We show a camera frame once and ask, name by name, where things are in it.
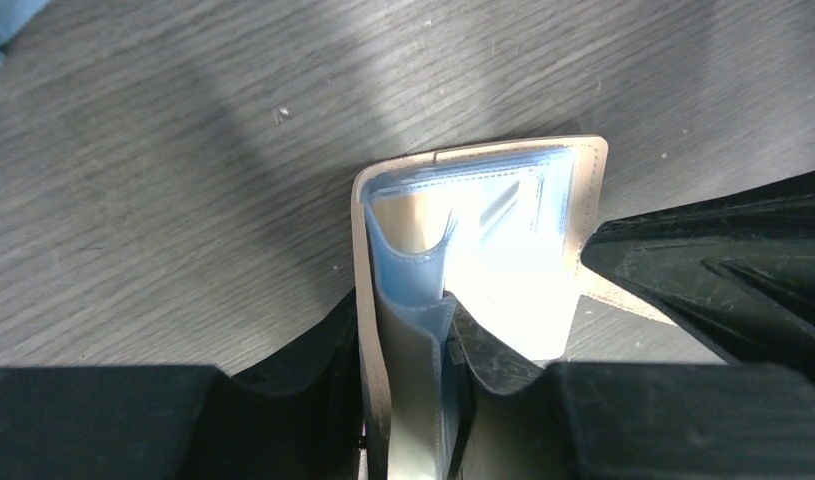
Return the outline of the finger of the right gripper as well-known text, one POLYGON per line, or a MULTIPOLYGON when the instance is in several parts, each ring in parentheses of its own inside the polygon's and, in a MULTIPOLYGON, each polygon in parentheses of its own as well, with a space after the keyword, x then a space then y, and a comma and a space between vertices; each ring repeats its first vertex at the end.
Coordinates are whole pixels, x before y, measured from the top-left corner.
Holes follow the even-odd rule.
POLYGON ((815 170, 605 222, 581 260, 724 360, 815 384, 815 170))

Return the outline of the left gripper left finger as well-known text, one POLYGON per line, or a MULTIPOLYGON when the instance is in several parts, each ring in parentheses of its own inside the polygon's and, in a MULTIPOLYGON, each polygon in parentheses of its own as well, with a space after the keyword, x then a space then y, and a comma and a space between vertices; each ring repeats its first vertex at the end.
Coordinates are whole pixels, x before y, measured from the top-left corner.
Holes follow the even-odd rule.
POLYGON ((0 479, 353 479, 353 295, 259 363, 0 367, 0 479))

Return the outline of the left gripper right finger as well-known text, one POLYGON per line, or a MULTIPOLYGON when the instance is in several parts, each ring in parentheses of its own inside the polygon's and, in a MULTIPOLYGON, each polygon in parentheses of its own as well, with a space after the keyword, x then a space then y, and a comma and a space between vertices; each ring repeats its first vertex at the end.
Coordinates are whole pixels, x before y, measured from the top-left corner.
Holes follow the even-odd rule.
POLYGON ((455 479, 815 479, 815 355, 538 366, 453 307, 455 479))

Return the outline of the beige leather card holder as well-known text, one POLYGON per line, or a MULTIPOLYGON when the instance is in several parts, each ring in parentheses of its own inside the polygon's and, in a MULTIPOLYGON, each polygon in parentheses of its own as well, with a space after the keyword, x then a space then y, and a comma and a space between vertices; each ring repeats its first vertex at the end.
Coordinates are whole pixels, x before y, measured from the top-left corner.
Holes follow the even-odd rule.
POLYGON ((664 315, 584 267, 608 145, 598 135, 526 138, 371 165, 351 194, 367 475, 443 479, 466 432, 455 369, 474 319, 533 368, 565 351, 581 297, 664 315))

